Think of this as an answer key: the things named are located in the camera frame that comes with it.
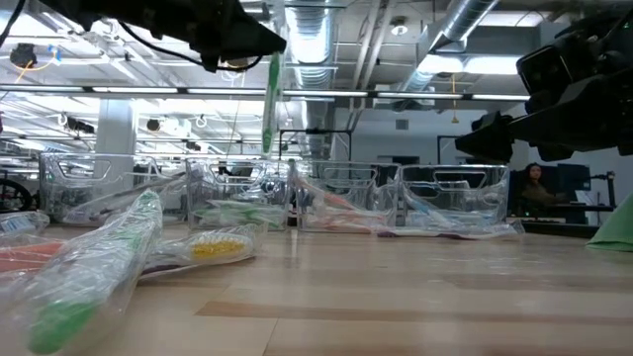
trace wooden table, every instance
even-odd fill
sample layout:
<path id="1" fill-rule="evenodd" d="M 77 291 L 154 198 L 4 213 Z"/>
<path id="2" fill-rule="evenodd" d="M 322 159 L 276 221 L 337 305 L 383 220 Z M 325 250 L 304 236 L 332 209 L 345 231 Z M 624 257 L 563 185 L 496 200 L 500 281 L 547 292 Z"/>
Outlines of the wooden table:
<path id="1" fill-rule="evenodd" d="M 274 233 L 255 259 L 139 283 L 84 355 L 633 355 L 633 254 L 586 242 Z"/>

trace clear plastic bin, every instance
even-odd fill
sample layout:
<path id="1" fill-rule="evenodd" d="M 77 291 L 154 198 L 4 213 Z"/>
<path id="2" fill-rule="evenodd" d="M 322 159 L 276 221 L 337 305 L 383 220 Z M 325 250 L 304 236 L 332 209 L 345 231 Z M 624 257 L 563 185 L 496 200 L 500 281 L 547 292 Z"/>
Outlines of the clear plastic bin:
<path id="1" fill-rule="evenodd" d="M 399 164 L 299 161 L 293 183 L 304 231 L 365 232 L 393 226 Z"/>
<path id="2" fill-rule="evenodd" d="M 42 153 L 40 155 L 41 209 L 53 223 L 102 225 L 124 212 L 146 189 L 165 200 L 185 195 L 184 172 L 164 176 L 153 158 L 101 153 Z M 165 211 L 166 223 L 182 222 L 186 199 Z"/>
<path id="3" fill-rule="evenodd" d="M 504 224 L 509 188 L 505 166 L 407 165 L 401 185 L 406 226 L 485 234 Z"/>
<path id="4" fill-rule="evenodd" d="M 290 164 L 271 160 L 188 158 L 189 228 L 247 223 L 286 228 Z"/>

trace silver ventilation duct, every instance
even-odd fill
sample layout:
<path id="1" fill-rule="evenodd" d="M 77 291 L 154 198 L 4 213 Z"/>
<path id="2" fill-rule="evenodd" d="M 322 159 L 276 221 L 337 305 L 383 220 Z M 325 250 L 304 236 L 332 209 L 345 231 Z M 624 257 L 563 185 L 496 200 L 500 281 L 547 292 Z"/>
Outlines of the silver ventilation duct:
<path id="1" fill-rule="evenodd" d="M 498 0 L 453 0 L 448 5 L 446 16 L 440 21 L 426 26 L 420 37 L 418 58 L 422 63 L 432 51 L 463 52 L 466 50 L 466 38 L 488 15 Z M 433 73 L 414 69 L 408 80 L 399 90 L 419 92 L 424 90 L 433 78 Z M 395 103 L 396 109 L 402 102 Z"/>
<path id="2" fill-rule="evenodd" d="M 290 27 L 290 45 L 293 58 L 300 64 L 328 64 L 332 50 L 333 13 L 321 7 L 286 9 L 286 20 Z M 296 68 L 295 77 L 301 89 L 328 89 L 332 71 L 323 68 Z M 333 103 L 324 101 L 306 102 L 306 124 L 303 129 L 333 129 Z M 307 137 L 310 155 L 327 159 L 331 134 Z"/>

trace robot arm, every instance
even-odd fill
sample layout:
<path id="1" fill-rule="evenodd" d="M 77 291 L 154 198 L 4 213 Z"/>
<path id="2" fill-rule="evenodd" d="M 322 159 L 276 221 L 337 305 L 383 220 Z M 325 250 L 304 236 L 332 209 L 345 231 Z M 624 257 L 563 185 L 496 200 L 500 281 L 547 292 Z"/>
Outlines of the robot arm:
<path id="1" fill-rule="evenodd" d="M 458 149 L 508 162 L 515 139 L 538 147 L 541 158 L 617 147 L 633 154 L 633 10 L 587 18 L 517 62 L 530 94 L 528 115 L 492 113 L 456 139 Z"/>
<path id="2" fill-rule="evenodd" d="M 102 17 L 189 44 L 208 71 L 219 61 L 284 51 L 286 41 L 248 16 L 237 0 L 41 0 L 89 31 Z"/>

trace person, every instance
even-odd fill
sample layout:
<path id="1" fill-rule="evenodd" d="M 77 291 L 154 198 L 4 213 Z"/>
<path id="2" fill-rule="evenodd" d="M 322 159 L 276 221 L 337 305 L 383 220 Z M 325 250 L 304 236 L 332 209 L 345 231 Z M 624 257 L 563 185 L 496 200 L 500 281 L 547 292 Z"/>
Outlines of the person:
<path id="1" fill-rule="evenodd" d="M 528 164 L 527 167 L 525 167 L 525 174 L 527 179 L 525 187 L 523 187 L 523 192 L 521 193 L 523 198 L 546 206 L 565 203 L 567 201 L 565 197 L 548 193 L 545 187 L 543 187 L 540 183 L 542 170 L 541 166 L 537 163 Z"/>

